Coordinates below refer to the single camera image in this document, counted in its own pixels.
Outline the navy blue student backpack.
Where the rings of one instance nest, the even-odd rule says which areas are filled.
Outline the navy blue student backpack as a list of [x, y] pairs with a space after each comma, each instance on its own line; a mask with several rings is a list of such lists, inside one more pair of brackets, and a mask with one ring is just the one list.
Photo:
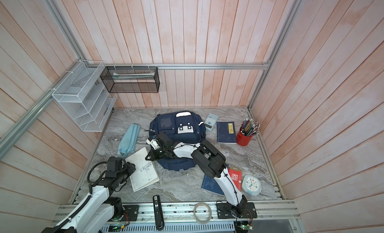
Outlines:
[[[187, 144], [201, 143], [206, 139], [206, 127], [200, 115], [191, 111], [159, 114], [150, 123], [149, 140], [157, 134], [165, 133], [173, 142]], [[193, 168], [197, 163], [191, 158], [171, 158], [166, 156], [157, 162], [167, 170], [179, 171]]]

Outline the white Robinson Crusoe book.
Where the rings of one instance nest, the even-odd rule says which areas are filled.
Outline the white Robinson Crusoe book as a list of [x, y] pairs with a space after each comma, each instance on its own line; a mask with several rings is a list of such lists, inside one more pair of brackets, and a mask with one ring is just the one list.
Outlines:
[[148, 151], [145, 147], [126, 158], [135, 165], [135, 172], [130, 176], [132, 189], [137, 192], [158, 182], [159, 176], [152, 161], [146, 160]]

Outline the blue book yellow label front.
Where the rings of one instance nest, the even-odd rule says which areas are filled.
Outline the blue book yellow label front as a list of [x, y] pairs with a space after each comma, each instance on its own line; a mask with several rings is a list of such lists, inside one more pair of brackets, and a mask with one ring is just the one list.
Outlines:
[[220, 188], [219, 184], [213, 178], [208, 177], [206, 174], [204, 175], [201, 188], [211, 193], [224, 196], [224, 192]]

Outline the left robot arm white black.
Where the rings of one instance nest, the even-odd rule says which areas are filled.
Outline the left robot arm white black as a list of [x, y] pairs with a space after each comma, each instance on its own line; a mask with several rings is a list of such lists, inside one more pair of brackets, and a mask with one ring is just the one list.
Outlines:
[[111, 156], [95, 164], [87, 175], [89, 193], [63, 220], [44, 233], [99, 233], [108, 221], [127, 221], [119, 192], [135, 172], [136, 166], [121, 157]]

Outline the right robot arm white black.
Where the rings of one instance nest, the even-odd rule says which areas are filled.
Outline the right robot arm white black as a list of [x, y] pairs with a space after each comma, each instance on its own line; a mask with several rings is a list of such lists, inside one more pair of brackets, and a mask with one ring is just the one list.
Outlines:
[[193, 159], [203, 173], [214, 179], [223, 191], [227, 199], [224, 212], [236, 218], [245, 213], [248, 200], [235, 186], [225, 156], [209, 141], [195, 144], [173, 142], [165, 133], [161, 133], [148, 138], [146, 143], [151, 146], [146, 160], [155, 161], [165, 157]]

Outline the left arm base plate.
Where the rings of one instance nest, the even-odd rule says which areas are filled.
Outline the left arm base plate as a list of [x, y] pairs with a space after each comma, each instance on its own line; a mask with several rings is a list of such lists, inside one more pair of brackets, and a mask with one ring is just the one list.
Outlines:
[[115, 213], [111, 221], [118, 223], [128, 223], [137, 220], [139, 205], [122, 205], [114, 208]]

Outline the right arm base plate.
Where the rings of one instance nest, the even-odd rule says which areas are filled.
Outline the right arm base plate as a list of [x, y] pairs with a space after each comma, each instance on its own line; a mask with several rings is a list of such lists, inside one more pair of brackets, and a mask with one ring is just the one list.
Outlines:
[[216, 207], [219, 219], [256, 219], [258, 217], [255, 204], [251, 202], [239, 209], [222, 202], [217, 202]]

